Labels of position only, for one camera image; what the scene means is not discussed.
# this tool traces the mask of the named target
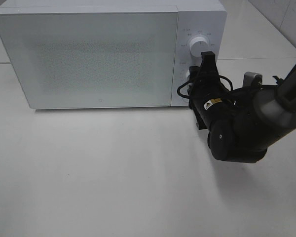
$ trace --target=warning label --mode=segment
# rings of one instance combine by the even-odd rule
[[[222,102],[222,100],[220,98],[211,99],[204,104],[204,109],[208,110],[212,105],[219,103],[219,102]]]

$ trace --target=microwave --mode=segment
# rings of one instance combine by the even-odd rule
[[[186,106],[225,20],[218,0],[7,0],[0,38],[33,109]]]

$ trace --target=microwave glass window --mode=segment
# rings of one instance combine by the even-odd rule
[[[32,108],[169,106],[177,13],[0,16]]]

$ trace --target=white table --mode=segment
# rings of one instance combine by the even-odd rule
[[[220,73],[284,77],[295,48],[223,3]],[[34,111],[1,43],[0,63],[0,237],[296,237],[296,131],[256,164],[216,161],[188,108]]]

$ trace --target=microwave control panel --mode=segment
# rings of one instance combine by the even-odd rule
[[[202,52],[213,51],[218,56],[225,20],[223,10],[179,11],[171,106],[188,104],[177,95],[177,88],[188,80],[190,66],[200,66]]]

